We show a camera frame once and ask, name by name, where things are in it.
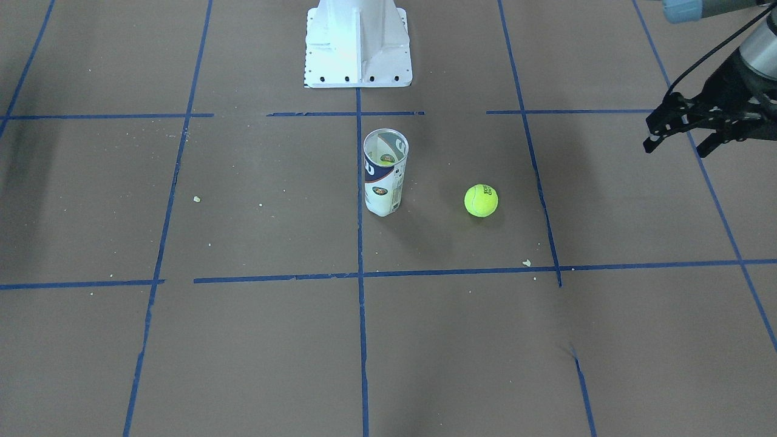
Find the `blue grid line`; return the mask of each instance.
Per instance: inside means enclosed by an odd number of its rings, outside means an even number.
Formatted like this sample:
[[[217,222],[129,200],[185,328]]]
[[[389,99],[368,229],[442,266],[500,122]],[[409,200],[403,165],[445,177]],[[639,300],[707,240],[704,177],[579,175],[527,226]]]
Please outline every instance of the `blue grid line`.
[[[212,118],[216,114],[191,114],[192,118]],[[186,114],[60,114],[60,115],[12,115],[7,120],[111,120],[114,118],[186,118]]]
[[[409,117],[414,115],[426,115],[420,110],[417,112],[408,111],[388,111],[388,112],[273,112],[266,117]]]
[[[358,283],[359,283],[359,338],[361,343],[361,426],[363,437],[370,435],[370,408],[367,380],[367,314],[364,308],[364,227],[363,209],[361,206],[362,190],[361,168],[364,165],[364,157],[361,150],[361,88],[356,88],[356,205],[357,205],[357,248],[358,248]]]
[[[207,39],[207,28],[211,21],[211,10],[213,9],[213,0],[208,0],[207,11],[205,12],[205,23],[200,38],[200,50],[197,52],[197,63],[194,66],[194,77],[192,78],[191,89],[189,91],[189,103],[186,105],[186,117],[183,119],[183,128],[181,129],[181,139],[178,144],[178,156],[176,157],[176,167],[172,174],[172,183],[170,184],[170,195],[167,201],[167,212],[165,213],[165,224],[162,227],[162,237],[159,239],[159,255],[157,256],[156,266],[154,267],[154,283],[151,286],[151,292],[148,294],[148,307],[146,308],[145,327],[143,330],[143,346],[138,354],[138,362],[135,366],[134,378],[132,381],[132,390],[130,401],[127,405],[127,418],[124,421],[123,437],[129,437],[132,426],[132,415],[135,409],[135,401],[138,396],[138,387],[140,385],[141,372],[143,370],[143,359],[145,357],[146,344],[148,343],[148,333],[151,328],[152,307],[156,299],[156,290],[160,271],[162,270],[162,258],[165,255],[165,244],[167,241],[167,232],[170,226],[170,216],[172,215],[172,205],[176,196],[176,185],[178,183],[178,174],[181,169],[181,159],[186,145],[186,137],[189,133],[189,122],[191,120],[192,107],[194,105],[194,94],[197,91],[197,80],[200,77],[200,66],[205,50],[205,40]]]
[[[518,114],[650,114],[653,110],[488,110],[487,115],[518,115]]]
[[[3,118],[2,123],[0,123],[0,138],[2,138],[3,133],[5,133],[5,127],[8,125],[9,117],[11,117],[13,108],[16,106],[16,101],[19,99],[19,94],[22,92],[22,86],[24,86],[24,81],[27,79],[27,74],[30,72],[30,66],[33,63],[33,59],[35,58],[35,53],[38,52],[40,41],[44,38],[44,32],[46,32],[46,26],[48,26],[49,18],[51,18],[51,11],[53,9],[54,0],[51,0],[49,7],[46,10],[44,22],[40,25],[40,31],[38,31],[38,37],[35,39],[33,50],[30,52],[30,57],[27,58],[27,63],[24,65],[24,69],[22,70],[22,76],[19,78],[19,82],[16,83],[16,89],[13,92],[13,97],[11,97],[11,103],[8,105],[8,109],[5,111],[5,118]]]
[[[559,269],[559,256],[556,253],[556,243],[553,241],[553,230],[550,225],[550,215],[548,214],[548,206],[545,204],[545,195],[542,192],[542,179],[539,176],[539,168],[537,167],[537,156],[535,155],[534,143],[531,140],[531,130],[529,129],[529,119],[526,116],[526,106],[524,105],[524,95],[521,91],[521,81],[518,78],[518,69],[515,66],[515,56],[513,56],[513,46],[510,43],[510,32],[507,30],[507,20],[504,17],[504,7],[502,6],[502,0],[497,0],[499,5],[499,14],[502,19],[502,31],[504,31],[504,42],[507,44],[507,54],[510,55],[510,66],[513,69],[513,80],[515,81],[515,92],[518,96],[518,106],[521,107],[521,117],[524,121],[524,131],[526,132],[526,142],[529,147],[529,155],[531,156],[531,166],[534,167],[535,178],[537,179],[537,192],[539,194],[539,201],[542,204],[542,210],[545,213],[545,225],[548,228],[548,241],[550,243],[550,252],[553,255],[553,265],[556,266],[556,278],[559,282],[559,287],[563,286],[561,280],[561,269]]]
[[[575,358],[575,367],[577,368],[577,378],[580,381],[580,392],[583,394],[583,403],[585,404],[585,415],[588,418],[588,429],[591,430],[591,437],[596,437],[596,424],[594,423],[594,412],[591,409],[591,398],[588,396],[588,387],[585,383],[585,375],[580,368],[580,359],[577,357],[577,351],[572,347],[572,356]]]
[[[164,284],[164,279],[158,279],[159,284]],[[94,288],[94,287],[132,287],[137,285],[151,285],[153,279],[141,279],[136,281],[90,281],[90,282],[40,282],[35,284],[3,284],[0,290],[36,290],[42,288]]]
[[[745,264],[777,265],[777,260],[745,260]],[[602,271],[602,270],[651,270],[662,268],[689,268],[689,267],[726,267],[738,266],[738,260],[710,260],[710,261],[675,261],[668,263],[633,263],[633,264],[590,264],[590,265],[562,265],[561,271]],[[520,274],[542,273],[556,271],[556,266],[536,267],[494,267],[494,268],[466,268],[448,270],[406,270],[406,271],[362,271],[350,273],[321,273],[321,274],[280,274],[268,276],[236,276],[220,278],[196,278],[194,284],[214,284],[228,282],[269,282],[269,281],[309,281],[318,279],[349,279],[349,278],[396,278],[407,276],[453,276],[463,274]]]
[[[658,54],[658,50],[656,49],[656,44],[653,42],[653,37],[650,35],[650,29],[648,29],[647,27],[647,23],[645,22],[645,18],[642,14],[642,10],[639,8],[639,5],[637,5],[636,0],[632,0],[632,4],[634,4],[634,9],[636,10],[637,16],[639,17],[639,21],[642,23],[642,27],[645,31],[645,35],[647,35],[648,43],[650,43],[650,48],[653,50],[653,55],[655,55],[656,61],[658,61],[661,74],[664,75],[664,81],[666,81],[667,87],[668,87],[671,85],[671,81],[669,80],[667,69],[664,67],[664,63],[661,61],[661,56]],[[731,247],[733,248],[734,254],[737,257],[737,261],[740,265],[740,268],[742,269],[742,274],[744,275],[744,279],[747,282],[747,286],[750,289],[750,293],[753,296],[755,305],[758,308],[758,313],[761,315],[761,321],[763,322],[764,327],[766,328],[766,332],[769,336],[769,339],[772,341],[772,347],[774,348],[775,352],[777,352],[777,337],[775,336],[774,330],[772,329],[772,324],[769,322],[769,318],[766,314],[766,310],[764,309],[763,304],[761,304],[761,298],[758,297],[758,292],[756,291],[755,286],[753,285],[753,281],[750,277],[750,272],[747,271],[747,265],[742,258],[741,252],[739,251],[739,246],[737,245],[736,239],[734,239],[733,232],[731,231],[729,222],[726,219],[726,215],[723,213],[723,207],[720,204],[720,200],[718,199],[718,196],[715,192],[713,183],[709,179],[709,174],[707,173],[707,169],[704,167],[704,162],[702,162],[702,158],[699,156],[699,153],[696,151],[696,141],[693,139],[691,132],[688,132],[687,136],[688,136],[688,140],[691,143],[691,147],[693,148],[693,154],[696,157],[696,162],[698,163],[699,169],[702,171],[702,175],[704,176],[704,181],[707,184],[707,188],[709,188],[709,193],[712,196],[713,201],[715,202],[715,207],[717,208],[718,215],[720,216],[720,220],[723,222],[723,227],[726,229],[726,234],[728,235],[729,241],[731,242]]]

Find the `yellow-green ball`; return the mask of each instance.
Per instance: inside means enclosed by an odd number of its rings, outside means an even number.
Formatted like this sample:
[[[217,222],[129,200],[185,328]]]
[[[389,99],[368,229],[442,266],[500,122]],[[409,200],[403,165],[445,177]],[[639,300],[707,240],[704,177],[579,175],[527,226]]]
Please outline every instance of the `yellow-green ball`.
[[[475,185],[464,196],[464,207],[475,217],[488,217],[497,210],[498,204],[497,191],[485,184]]]

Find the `can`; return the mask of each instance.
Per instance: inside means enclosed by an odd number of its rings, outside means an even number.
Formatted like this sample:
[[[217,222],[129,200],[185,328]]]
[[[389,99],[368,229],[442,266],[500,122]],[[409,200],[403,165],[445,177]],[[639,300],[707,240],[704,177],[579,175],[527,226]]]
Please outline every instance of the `can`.
[[[409,144],[393,129],[378,129],[364,138],[364,202],[385,217],[399,208]]]

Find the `can rim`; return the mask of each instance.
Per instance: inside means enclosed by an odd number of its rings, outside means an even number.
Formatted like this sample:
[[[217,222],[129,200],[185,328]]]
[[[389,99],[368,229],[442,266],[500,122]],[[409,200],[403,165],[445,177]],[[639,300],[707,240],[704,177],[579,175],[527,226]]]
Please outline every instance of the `can rim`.
[[[381,133],[383,133],[383,132],[388,132],[388,133],[391,133],[391,134],[394,134],[394,135],[398,136],[398,137],[399,137],[399,138],[400,138],[400,139],[401,139],[401,140],[402,140],[402,141],[405,143],[405,147],[407,148],[407,150],[408,150],[408,151],[410,150],[410,143],[407,141],[407,138],[405,138],[405,135],[402,135],[402,132],[400,132],[400,131],[396,131],[396,130],[394,130],[394,129],[390,129],[390,128],[380,128],[380,129],[375,129],[374,131],[372,131],[372,132],[370,132],[369,134],[367,134],[367,136],[366,136],[366,137],[364,137],[364,142],[363,142],[363,143],[362,143],[362,145],[361,145],[361,149],[362,149],[362,151],[364,152],[364,157],[365,157],[365,159],[366,159],[366,160],[368,160],[370,163],[372,163],[372,164],[374,164],[374,165],[376,165],[376,166],[378,166],[378,167],[382,167],[382,168],[384,168],[384,169],[390,169],[390,168],[392,168],[393,166],[397,166],[397,165],[399,165],[400,163],[403,163],[403,162],[405,162],[405,161],[407,160],[407,155],[408,155],[408,153],[406,152],[406,153],[405,153],[405,155],[402,157],[402,159],[400,159],[400,160],[399,160],[399,161],[397,161],[396,163],[393,163],[393,164],[392,164],[392,165],[390,165],[390,166],[383,166],[383,165],[381,165],[380,163],[376,163],[375,161],[373,161],[372,159],[370,159],[370,156],[367,154],[367,140],[369,140],[370,138],[372,138],[372,137],[376,136],[377,134],[381,134]]]

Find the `white mounting plate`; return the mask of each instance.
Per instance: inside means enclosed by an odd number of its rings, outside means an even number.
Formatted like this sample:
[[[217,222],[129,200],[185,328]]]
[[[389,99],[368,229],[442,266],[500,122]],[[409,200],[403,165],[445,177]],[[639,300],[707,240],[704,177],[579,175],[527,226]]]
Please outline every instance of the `white mounting plate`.
[[[308,32],[317,9],[308,10]],[[407,12],[402,8],[396,10],[407,32]],[[409,86],[413,81],[409,46],[385,48],[366,60],[363,63],[363,70],[359,68],[359,65],[343,61],[344,59],[338,55],[336,50],[330,47],[307,45],[305,50],[305,88],[395,88]]]

